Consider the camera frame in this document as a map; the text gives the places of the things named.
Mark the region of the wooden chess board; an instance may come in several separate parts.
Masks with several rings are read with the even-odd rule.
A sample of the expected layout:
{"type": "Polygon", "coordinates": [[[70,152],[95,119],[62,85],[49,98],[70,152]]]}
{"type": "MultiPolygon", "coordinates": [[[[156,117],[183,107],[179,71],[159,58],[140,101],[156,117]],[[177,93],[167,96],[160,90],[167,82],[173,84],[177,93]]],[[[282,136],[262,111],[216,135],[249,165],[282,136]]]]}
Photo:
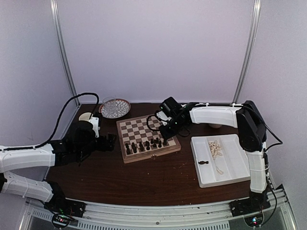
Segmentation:
{"type": "Polygon", "coordinates": [[[155,116],[149,117],[148,115],[139,116],[136,118],[130,118],[125,120],[119,120],[116,122],[118,130],[118,138],[124,163],[132,163],[135,161],[141,161],[149,158],[156,158],[158,156],[166,155],[169,153],[177,152],[181,150],[181,144],[177,137],[172,137],[167,140],[167,145],[163,145],[163,137],[160,132],[157,132],[162,122],[155,116]],[[153,148],[150,143],[150,150],[146,150],[145,142],[156,140],[157,148],[153,148]],[[144,151],[140,151],[139,142],[142,142],[144,151]],[[158,142],[162,142],[162,147],[158,147],[158,142]],[[134,142],[137,147],[137,153],[133,153],[131,144],[134,142]],[[131,155],[126,154],[125,144],[128,143],[131,155]]]}

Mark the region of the white foam tray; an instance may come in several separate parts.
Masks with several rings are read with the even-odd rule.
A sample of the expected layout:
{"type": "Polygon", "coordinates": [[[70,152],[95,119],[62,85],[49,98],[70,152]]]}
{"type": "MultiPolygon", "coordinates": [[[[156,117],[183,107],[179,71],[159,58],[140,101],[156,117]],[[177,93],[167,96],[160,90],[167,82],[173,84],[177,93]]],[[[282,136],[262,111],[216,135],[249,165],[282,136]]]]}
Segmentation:
{"type": "Polygon", "coordinates": [[[239,144],[236,134],[191,138],[191,149],[195,162],[198,183],[201,188],[221,186],[250,180],[248,159],[239,144]],[[209,141],[217,140],[222,147],[222,156],[212,157],[209,141]],[[199,165],[199,161],[209,164],[199,165]],[[216,167],[224,172],[219,175],[216,167]]]}

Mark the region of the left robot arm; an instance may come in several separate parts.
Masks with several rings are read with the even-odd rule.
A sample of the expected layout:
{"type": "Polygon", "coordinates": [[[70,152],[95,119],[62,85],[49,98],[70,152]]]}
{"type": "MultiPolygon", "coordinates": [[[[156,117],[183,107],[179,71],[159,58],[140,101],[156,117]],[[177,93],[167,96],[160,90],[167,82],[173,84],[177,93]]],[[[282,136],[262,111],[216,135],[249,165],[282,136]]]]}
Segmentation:
{"type": "Polygon", "coordinates": [[[95,151],[112,151],[117,136],[99,134],[99,125],[78,121],[63,139],[48,140],[30,147],[0,148],[0,191],[42,201],[47,208],[64,213],[69,201],[56,182],[36,181],[13,173],[13,170],[36,166],[59,167],[81,163],[95,151]]]}

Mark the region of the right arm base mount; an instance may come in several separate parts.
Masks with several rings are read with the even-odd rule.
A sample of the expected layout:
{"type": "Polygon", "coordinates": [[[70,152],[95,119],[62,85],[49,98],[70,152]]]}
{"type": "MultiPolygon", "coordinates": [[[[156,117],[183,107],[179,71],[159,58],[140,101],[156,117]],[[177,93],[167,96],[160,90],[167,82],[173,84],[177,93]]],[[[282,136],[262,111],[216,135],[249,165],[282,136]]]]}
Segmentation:
{"type": "Polygon", "coordinates": [[[264,221],[263,211],[271,207],[269,201],[259,203],[252,201],[251,198],[235,200],[229,203],[233,217],[243,216],[244,222],[248,227],[260,227],[264,221]]]}

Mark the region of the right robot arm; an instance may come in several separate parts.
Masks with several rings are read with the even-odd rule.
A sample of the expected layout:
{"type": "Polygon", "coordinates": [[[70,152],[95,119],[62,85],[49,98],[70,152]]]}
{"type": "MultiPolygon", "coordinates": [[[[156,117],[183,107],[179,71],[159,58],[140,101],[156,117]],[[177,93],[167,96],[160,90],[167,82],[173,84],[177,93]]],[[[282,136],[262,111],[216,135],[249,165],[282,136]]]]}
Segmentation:
{"type": "Polygon", "coordinates": [[[156,117],[162,122],[159,131],[165,139],[191,126],[216,128],[216,132],[205,131],[190,140],[201,188],[249,181],[249,197],[233,202],[233,207],[244,206],[254,212],[270,205],[267,128],[252,101],[179,104],[168,98],[159,108],[156,117]]]}

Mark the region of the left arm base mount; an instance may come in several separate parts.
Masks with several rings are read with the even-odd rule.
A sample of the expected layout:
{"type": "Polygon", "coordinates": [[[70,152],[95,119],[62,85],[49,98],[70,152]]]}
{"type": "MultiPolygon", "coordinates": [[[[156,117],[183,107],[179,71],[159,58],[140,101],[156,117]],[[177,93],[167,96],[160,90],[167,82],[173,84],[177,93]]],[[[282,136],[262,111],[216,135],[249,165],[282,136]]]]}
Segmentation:
{"type": "Polygon", "coordinates": [[[82,218],[86,208],[84,202],[69,199],[65,199],[64,204],[51,201],[41,201],[41,203],[52,214],[52,225],[60,230],[68,227],[70,223],[76,221],[76,218],[82,218]]]}

